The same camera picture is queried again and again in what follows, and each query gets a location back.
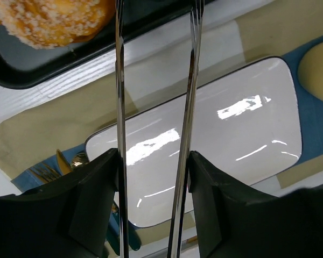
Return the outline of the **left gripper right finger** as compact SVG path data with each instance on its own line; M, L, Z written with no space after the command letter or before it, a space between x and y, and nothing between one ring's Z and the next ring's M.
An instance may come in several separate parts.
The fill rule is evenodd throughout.
M323 188L275 197L196 151L189 174L201 257L323 257Z

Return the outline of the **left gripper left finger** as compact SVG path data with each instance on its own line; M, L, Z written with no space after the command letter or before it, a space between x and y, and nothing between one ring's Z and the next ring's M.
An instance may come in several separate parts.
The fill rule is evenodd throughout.
M0 257L100 257L118 151L21 195L0 196Z

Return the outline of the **silver metal tongs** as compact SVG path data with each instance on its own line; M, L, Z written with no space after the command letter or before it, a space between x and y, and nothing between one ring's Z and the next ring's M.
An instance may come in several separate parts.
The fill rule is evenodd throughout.
M181 143L177 176L175 183L171 228L168 240L167 257L179 257L181 253L181 236L185 213L185 200L188 181L188 159L191 146L193 115L196 97L196 86L199 72L201 33L203 23L204 1L191 1L191 59L185 102L184 120L182 124ZM115 16L115 77L117 98L117 143L120 155L118 163L118 192L120 209L120 256L128 257L128 192L127 192L127 162L125 133L125 97L124 97L124 39L123 39L123 9L124 2L116 1Z

